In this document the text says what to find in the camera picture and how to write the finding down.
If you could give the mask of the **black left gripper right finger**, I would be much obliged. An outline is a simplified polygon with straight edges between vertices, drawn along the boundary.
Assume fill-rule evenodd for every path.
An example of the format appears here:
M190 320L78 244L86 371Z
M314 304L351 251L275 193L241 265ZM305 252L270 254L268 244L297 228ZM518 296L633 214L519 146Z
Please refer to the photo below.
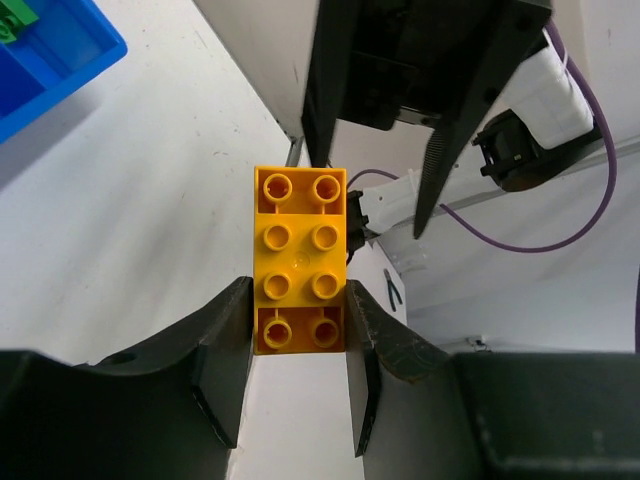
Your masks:
M369 479L635 479L639 358L449 355L345 290L355 455Z

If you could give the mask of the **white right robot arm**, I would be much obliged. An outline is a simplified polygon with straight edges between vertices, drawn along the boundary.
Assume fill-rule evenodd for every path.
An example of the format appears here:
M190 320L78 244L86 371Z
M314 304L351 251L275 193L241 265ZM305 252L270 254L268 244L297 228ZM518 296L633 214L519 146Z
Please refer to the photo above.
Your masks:
M320 2L301 117L311 164L328 164L341 120L429 128L408 197L420 236L469 146L505 192L538 187L597 149L613 153L552 16L548 1Z

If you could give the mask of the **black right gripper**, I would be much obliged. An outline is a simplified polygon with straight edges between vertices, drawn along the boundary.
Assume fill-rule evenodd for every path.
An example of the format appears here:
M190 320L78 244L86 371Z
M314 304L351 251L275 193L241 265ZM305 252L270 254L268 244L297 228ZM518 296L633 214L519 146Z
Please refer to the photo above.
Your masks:
M418 239L466 143L541 35L551 3L365 1L360 9L359 1L318 4L301 117L310 163L327 166L339 114L384 131L398 120L438 124L421 170Z

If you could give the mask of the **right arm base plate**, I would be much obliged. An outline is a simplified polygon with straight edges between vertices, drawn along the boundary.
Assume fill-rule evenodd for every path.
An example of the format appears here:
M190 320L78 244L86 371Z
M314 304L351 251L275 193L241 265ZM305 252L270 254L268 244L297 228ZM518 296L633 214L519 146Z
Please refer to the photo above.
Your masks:
M346 198L346 264L351 262L355 252L362 248L366 242L366 225L369 222L369 218L362 213L360 204L362 196L362 191L353 190L347 194Z

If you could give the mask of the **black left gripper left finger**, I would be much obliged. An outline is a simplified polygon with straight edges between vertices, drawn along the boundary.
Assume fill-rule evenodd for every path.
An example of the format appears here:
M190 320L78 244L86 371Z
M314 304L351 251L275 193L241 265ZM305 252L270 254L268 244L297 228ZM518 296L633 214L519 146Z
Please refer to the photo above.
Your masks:
M252 359L253 285L96 365L1 355L5 479L223 479Z

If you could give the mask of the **small green brick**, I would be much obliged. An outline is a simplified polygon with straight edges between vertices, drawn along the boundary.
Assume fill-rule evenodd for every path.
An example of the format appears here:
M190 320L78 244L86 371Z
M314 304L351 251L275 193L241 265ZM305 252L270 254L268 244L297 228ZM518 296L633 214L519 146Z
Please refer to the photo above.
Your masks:
M36 12L23 0L1 0L0 4L2 44L15 42L26 27L39 20Z

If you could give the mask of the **yellow studded brick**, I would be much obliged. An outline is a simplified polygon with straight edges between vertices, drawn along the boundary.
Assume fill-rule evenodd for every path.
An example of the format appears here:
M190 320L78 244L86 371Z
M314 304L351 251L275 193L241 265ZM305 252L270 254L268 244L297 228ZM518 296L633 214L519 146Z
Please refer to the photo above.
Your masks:
M344 350L346 194L343 169L256 167L255 354Z

